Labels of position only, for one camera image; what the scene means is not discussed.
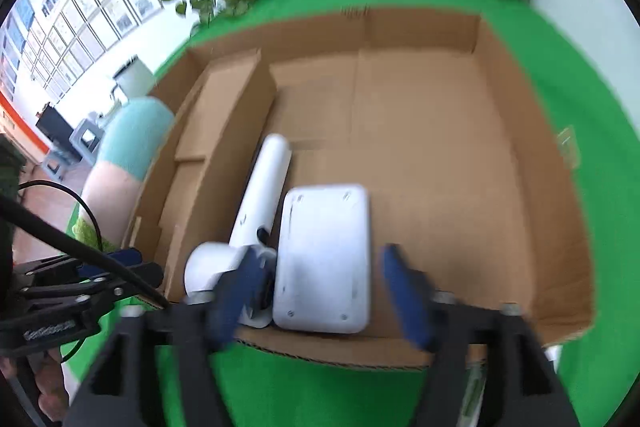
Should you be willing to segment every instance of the green floor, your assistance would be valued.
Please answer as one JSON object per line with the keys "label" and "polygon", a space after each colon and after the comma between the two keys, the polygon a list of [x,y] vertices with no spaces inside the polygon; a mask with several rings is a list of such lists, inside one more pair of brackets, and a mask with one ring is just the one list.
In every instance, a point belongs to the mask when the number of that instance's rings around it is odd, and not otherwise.
{"label": "green floor", "polygon": [[[559,373],[582,427],[600,427],[640,369],[640,142],[609,89],[541,16],[512,0],[259,0],[241,19],[215,23],[193,41],[278,19],[349,6],[443,6],[481,12],[532,78],[552,125],[573,125],[582,156],[574,181],[591,233],[597,317],[565,346]],[[183,48],[158,71],[162,74]],[[107,326],[114,317],[105,317]],[[72,359],[82,375],[104,336]],[[159,350],[164,406],[183,425],[169,349]],[[410,418],[420,373],[350,371],[234,346],[216,371],[241,427],[401,426]]]}

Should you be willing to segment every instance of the floor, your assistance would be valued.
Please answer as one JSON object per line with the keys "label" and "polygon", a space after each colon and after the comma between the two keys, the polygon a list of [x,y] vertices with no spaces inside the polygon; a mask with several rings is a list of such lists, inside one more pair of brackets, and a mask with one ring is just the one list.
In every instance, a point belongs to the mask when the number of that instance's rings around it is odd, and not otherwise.
{"label": "floor", "polygon": [[[90,170],[91,165],[83,161],[66,173],[62,184],[77,194],[81,194]],[[39,166],[36,166],[29,179],[49,180],[49,177]],[[25,190],[22,205],[57,229],[66,230],[76,200],[52,187],[29,187]],[[19,229],[15,231],[14,263],[26,263],[51,257],[57,253],[55,249],[31,237],[26,232]]]}

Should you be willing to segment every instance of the gray stool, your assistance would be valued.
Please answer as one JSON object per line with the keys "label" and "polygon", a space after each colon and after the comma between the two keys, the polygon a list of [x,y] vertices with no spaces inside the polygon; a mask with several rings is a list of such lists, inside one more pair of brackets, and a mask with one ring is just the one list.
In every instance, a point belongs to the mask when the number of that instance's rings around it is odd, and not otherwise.
{"label": "gray stool", "polygon": [[[86,139],[85,134],[90,133],[93,138]],[[95,165],[98,159],[98,149],[100,147],[100,140],[104,136],[104,129],[97,126],[95,122],[84,118],[71,133],[69,142],[74,146],[81,155],[82,158],[87,160],[91,165]]]}
{"label": "gray stool", "polygon": [[57,150],[50,149],[40,167],[52,181],[60,183],[71,163]]}

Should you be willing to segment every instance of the orange wall trim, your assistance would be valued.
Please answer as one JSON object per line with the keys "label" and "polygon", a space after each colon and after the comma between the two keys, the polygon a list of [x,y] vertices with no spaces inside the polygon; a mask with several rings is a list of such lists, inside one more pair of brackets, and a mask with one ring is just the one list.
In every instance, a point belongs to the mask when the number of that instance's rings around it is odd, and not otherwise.
{"label": "orange wall trim", "polygon": [[18,114],[18,112],[14,109],[14,106],[11,105],[5,95],[0,92],[0,106],[6,111],[6,113],[11,117],[14,123],[20,128],[20,130],[27,135],[27,138],[31,140],[31,142],[40,149],[43,153],[49,152],[49,147],[47,147],[46,143],[44,143],[37,134],[35,134],[34,130],[27,124],[22,117]]}

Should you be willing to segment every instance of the white rectangular device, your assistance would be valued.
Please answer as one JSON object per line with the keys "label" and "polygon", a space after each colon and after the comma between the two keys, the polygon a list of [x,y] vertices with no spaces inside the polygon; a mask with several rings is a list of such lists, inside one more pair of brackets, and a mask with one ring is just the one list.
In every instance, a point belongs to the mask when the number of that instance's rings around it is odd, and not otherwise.
{"label": "white rectangular device", "polygon": [[284,200],[273,320],[357,333],[369,322],[369,198],[360,185],[291,189]]}

